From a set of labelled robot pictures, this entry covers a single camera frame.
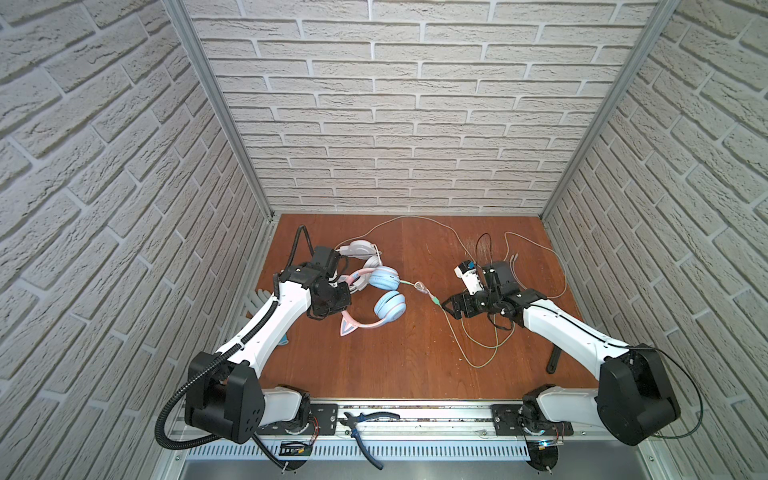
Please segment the pink blue cat-ear headphones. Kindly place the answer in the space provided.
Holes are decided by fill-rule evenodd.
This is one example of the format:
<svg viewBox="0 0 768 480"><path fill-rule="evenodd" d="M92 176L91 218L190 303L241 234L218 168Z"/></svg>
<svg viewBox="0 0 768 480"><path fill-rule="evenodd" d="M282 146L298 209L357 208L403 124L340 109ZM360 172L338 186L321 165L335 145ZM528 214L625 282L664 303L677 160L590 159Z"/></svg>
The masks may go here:
<svg viewBox="0 0 768 480"><path fill-rule="evenodd" d="M347 310L341 312L342 320L340 324L340 335L342 337L353 333L356 330L377 329L388 323L398 320L406 311L405 296L399 291L401 279L398 272L390 267L378 266L375 268L362 268L351 275L346 276L343 282L349 288L362 278L368 275L368 285L382 290L384 294L374 305L373 311L377 320L373 323L361 323L356 320Z"/></svg>

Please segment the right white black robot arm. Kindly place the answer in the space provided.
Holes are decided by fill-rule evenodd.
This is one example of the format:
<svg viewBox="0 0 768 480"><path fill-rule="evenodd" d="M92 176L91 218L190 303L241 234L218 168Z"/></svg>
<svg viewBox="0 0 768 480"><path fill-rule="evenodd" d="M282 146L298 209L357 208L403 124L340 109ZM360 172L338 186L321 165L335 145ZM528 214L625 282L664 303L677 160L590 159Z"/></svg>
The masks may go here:
<svg viewBox="0 0 768 480"><path fill-rule="evenodd" d="M598 382L594 389L544 385L526 394L519 418L527 433L582 423L636 446L679 419L680 406L657 349L631 346L592 328L539 291L522 288L502 261L486 266L464 261L454 272L465 289L441 305L454 319L482 313L507 318L549 340Z"/></svg>

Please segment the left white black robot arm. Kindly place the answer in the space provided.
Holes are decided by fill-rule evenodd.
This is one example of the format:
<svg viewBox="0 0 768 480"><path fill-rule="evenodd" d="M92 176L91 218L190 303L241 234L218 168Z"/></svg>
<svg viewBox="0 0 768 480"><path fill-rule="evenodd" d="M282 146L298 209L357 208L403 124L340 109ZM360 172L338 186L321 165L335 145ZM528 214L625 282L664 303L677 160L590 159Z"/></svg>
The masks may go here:
<svg viewBox="0 0 768 480"><path fill-rule="evenodd" d="M323 319L351 305L350 287L338 279L341 254L317 247L310 261L274 276L274 292L246 325L215 353L198 354L184 392L185 423L242 444L259 428L281 424L301 431L309 423L309 394L290 387L264 390L262 371L278 343L304 314Z"/></svg>

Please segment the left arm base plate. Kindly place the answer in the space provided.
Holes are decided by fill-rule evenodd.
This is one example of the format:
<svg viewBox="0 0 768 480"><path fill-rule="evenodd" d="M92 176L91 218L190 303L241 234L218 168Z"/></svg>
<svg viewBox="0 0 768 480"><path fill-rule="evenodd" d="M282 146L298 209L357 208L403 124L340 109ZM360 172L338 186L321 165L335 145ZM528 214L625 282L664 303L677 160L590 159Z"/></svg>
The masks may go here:
<svg viewBox="0 0 768 480"><path fill-rule="evenodd" d="M294 419L260 427L257 433L260 436L309 437L319 431L320 436L333 436L336 433L338 414L337 403L311 403L301 407Z"/></svg>

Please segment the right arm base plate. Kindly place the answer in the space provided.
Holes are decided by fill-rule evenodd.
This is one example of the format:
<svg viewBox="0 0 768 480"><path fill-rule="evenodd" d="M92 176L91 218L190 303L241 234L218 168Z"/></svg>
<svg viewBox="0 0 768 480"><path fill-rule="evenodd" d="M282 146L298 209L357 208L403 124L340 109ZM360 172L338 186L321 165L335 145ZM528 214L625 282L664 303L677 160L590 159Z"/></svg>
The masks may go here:
<svg viewBox="0 0 768 480"><path fill-rule="evenodd" d="M534 404L493 404L490 410L497 436L563 437L574 434L570 422L547 420Z"/></svg>

